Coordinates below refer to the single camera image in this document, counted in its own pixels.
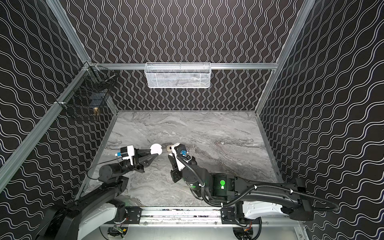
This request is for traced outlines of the white round charging case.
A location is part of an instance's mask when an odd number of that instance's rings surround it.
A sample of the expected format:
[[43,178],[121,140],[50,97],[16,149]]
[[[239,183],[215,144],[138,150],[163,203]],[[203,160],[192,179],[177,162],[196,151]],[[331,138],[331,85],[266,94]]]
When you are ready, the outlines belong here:
[[161,155],[163,153],[162,145],[160,144],[153,144],[150,147],[151,155],[157,154]]

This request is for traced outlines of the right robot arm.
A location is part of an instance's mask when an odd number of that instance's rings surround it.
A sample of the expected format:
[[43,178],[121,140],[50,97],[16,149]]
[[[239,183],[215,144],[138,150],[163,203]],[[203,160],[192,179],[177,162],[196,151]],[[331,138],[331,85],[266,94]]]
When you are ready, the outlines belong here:
[[238,221],[255,220],[268,214],[281,214],[296,221],[312,221],[315,212],[337,212],[340,206],[310,195],[302,179],[289,183],[267,183],[238,176],[209,173],[195,158],[169,154],[171,177],[184,181],[194,197],[215,208],[235,208]]

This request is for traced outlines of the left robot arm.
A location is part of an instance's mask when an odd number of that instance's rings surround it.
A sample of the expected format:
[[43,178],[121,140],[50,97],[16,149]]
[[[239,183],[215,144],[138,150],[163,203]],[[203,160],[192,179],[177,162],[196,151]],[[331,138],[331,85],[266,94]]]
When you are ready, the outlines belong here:
[[102,184],[65,206],[49,207],[33,239],[81,240],[104,223],[124,223],[126,205],[117,197],[127,188],[129,178],[125,175],[132,171],[144,173],[162,152],[159,144],[148,150],[121,148],[115,160],[104,162],[100,168],[97,180]]

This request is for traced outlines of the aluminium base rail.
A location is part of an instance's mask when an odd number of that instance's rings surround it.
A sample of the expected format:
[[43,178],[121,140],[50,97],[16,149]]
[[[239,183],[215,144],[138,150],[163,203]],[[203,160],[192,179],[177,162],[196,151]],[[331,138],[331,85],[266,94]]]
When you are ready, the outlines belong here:
[[[127,207],[126,218],[120,222],[106,221],[114,212],[112,206],[103,205],[80,224],[81,230],[93,231],[98,227],[241,227],[224,223],[222,213],[212,207]],[[250,220],[253,227],[258,221]]]

